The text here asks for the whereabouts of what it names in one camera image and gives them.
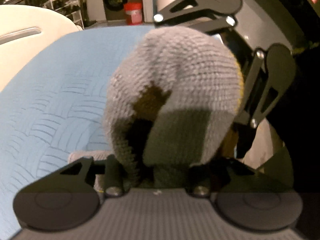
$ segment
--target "gray knit beanie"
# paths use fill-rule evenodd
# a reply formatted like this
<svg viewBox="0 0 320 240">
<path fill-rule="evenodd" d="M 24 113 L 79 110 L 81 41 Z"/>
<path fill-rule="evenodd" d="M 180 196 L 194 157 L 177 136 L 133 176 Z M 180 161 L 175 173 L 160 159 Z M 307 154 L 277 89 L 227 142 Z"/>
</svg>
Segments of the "gray knit beanie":
<svg viewBox="0 0 320 240">
<path fill-rule="evenodd" d="M 219 40 L 180 26 L 151 30 L 113 74 L 103 120 L 131 186 L 152 169 L 153 187 L 183 187 L 188 168 L 215 155 L 242 93 L 240 67 Z"/>
</svg>

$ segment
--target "bolt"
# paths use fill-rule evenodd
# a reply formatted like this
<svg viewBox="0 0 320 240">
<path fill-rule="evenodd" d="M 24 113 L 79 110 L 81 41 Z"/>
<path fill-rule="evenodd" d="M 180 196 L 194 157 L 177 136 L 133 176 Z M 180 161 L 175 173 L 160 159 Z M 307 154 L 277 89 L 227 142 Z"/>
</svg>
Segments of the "bolt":
<svg viewBox="0 0 320 240">
<path fill-rule="evenodd" d="M 159 23 L 163 21 L 163 16 L 162 14 L 156 14 L 153 19 L 155 20 L 155 22 Z"/>
<path fill-rule="evenodd" d="M 109 187 L 106 189 L 106 194 L 112 197 L 119 197 L 122 194 L 122 189 L 119 187 Z"/>
<path fill-rule="evenodd" d="M 253 129 L 256 129 L 256 128 L 257 128 L 258 124 L 257 124 L 257 121 L 256 121 L 254 118 L 251 119 L 251 121 L 250 121 L 250 126 L 251 126 L 251 128 L 253 128 Z"/>
<path fill-rule="evenodd" d="M 233 19 L 232 17 L 228 16 L 226 18 L 226 22 L 229 23 L 231 26 L 235 26 L 236 25 L 236 21 L 235 19 Z"/>
<path fill-rule="evenodd" d="M 193 190 L 193 194 L 199 197 L 207 196 L 209 195 L 209 189 L 207 187 L 197 186 Z"/>
<path fill-rule="evenodd" d="M 264 52 L 262 50 L 257 51 L 257 56 L 259 59 L 264 59 Z"/>
</svg>

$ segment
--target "quilted fabric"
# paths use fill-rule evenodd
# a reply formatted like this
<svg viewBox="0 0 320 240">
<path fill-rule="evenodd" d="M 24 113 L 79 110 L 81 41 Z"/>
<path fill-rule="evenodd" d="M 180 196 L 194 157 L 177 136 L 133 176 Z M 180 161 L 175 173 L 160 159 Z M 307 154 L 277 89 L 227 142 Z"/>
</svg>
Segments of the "quilted fabric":
<svg viewBox="0 0 320 240">
<path fill-rule="evenodd" d="M 18 190 L 66 165 L 75 150 L 108 149 L 101 118 L 109 77 L 152 28 L 68 34 L 33 58 L 0 93 L 1 240 L 20 228 L 12 209 Z"/>
</svg>

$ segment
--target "red bucket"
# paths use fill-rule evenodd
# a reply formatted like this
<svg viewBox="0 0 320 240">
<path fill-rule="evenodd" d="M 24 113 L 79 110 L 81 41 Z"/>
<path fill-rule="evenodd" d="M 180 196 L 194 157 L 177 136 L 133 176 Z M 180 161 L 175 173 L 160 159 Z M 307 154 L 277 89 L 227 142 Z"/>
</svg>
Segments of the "red bucket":
<svg viewBox="0 0 320 240">
<path fill-rule="evenodd" d="M 138 25 L 142 21 L 142 3 L 129 2 L 124 4 L 127 25 Z"/>
</svg>

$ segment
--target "gray ribbed mat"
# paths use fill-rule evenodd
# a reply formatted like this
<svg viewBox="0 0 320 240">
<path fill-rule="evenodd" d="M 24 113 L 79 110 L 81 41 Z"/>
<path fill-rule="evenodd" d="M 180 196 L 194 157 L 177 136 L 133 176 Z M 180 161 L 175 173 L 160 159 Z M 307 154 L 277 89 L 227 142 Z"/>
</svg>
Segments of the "gray ribbed mat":
<svg viewBox="0 0 320 240">
<path fill-rule="evenodd" d="M 205 199 L 184 190 L 133 189 L 104 202 L 93 219 L 58 233 L 23 229 L 12 240 L 300 240 L 293 230 L 269 234 L 242 231 L 225 222 Z"/>
</svg>

